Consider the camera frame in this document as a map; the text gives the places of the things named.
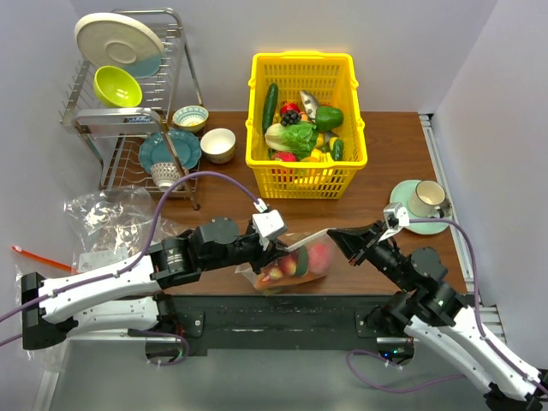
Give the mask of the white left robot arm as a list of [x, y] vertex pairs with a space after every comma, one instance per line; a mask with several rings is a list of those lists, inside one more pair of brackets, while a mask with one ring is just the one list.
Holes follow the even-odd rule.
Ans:
[[255, 214], [241, 233], [217, 217], [196, 229], [147, 246], [123, 261], [72, 277], [21, 278], [21, 303], [2, 315], [21, 317], [22, 347], [40, 350], [94, 331], [126, 328], [168, 336], [177, 315], [164, 290], [194, 283], [205, 271], [249, 264], [260, 272], [292, 248], [280, 240], [287, 227], [273, 213]]

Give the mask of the clear white-dotted zip bag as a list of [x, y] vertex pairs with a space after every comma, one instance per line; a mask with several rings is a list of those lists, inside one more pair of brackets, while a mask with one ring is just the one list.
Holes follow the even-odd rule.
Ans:
[[272, 295], [325, 277], [334, 265], [337, 246], [326, 230], [304, 236], [289, 235], [289, 254], [277, 258], [256, 274], [249, 263], [235, 273], [245, 277], [256, 291]]

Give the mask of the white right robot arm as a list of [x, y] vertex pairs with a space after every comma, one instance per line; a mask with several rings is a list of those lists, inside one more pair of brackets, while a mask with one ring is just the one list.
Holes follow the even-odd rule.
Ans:
[[527, 364], [483, 325], [479, 301], [468, 301], [444, 278], [438, 252], [423, 247], [404, 255], [393, 240], [396, 217], [354, 229], [328, 229], [351, 265], [368, 262], [398, 288], [364, 318], [367, 327], [429, 345], [483, 394], [491, 410], [540, 410], [547, 402], [547, 372]]

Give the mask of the orange papaya slice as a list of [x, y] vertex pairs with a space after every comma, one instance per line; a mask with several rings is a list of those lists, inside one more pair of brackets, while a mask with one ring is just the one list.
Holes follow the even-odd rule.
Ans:
[[253, 281], [253, 286], [261, 293], [276, 293], [282, 289], [310, 283], [323, 277], [325, 277], [325, 274], [315, 274], [310, 271], [301, 277], [285, 276], [278, 268], [273, 268], [269, 271], [261, 272]]

